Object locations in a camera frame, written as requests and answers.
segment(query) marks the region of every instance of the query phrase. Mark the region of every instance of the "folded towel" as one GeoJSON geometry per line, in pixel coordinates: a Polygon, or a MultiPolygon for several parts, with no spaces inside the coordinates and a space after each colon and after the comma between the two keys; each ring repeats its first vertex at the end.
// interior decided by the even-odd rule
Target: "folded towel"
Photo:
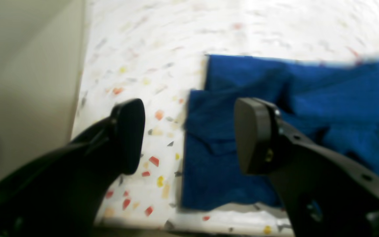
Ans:
{"type": "Polygon", "coordinates": [[[275,103],[286,122],[317,144],[379,175],[379,62],[324,67],[211,55],[205,90],[189,97],[183,207],[281,205],[266,177],[239,169],[233,128],[238,97],[275,103]]]}

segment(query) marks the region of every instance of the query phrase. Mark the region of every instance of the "terrazzo countertop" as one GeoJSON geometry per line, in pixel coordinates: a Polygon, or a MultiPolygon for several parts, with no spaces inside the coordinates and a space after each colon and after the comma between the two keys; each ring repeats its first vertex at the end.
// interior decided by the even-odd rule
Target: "terrazzo countertop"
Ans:
{"type": "Polygon", "coordinates": [[[111,185],[96,224],[293,236],[284,210],[262,204],[179,207],[189,90],[203,88],[206,54],[379,58],[379,0],[89,0],[87,11],[72,136],[127,99],[141,98],[146,110],[138,170],[111,185]]]}

